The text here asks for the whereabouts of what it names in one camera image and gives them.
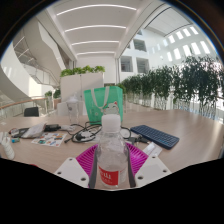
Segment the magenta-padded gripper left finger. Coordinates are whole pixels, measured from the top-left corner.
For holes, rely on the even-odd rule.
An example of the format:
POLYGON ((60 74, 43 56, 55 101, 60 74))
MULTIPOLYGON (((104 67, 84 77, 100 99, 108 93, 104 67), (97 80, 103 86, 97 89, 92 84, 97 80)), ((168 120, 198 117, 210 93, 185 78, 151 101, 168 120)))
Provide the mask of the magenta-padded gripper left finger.
POLYGON ((96 145, 89 147, 76 158, 67 158, 55 171, 55 175, 76 185, 93 189, 96 184, 96 145))

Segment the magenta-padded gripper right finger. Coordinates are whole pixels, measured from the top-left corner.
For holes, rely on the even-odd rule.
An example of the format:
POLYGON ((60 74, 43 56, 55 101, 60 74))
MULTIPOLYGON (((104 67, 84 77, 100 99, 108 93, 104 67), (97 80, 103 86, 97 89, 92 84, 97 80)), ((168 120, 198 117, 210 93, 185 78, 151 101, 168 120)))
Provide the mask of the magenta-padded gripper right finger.
POLYGON ((130 187, 143 187, 171 173, 159 159, 162 149, 155 143, 150 143, 144 150, 132 144, 129 149, 128 176, 130 187))

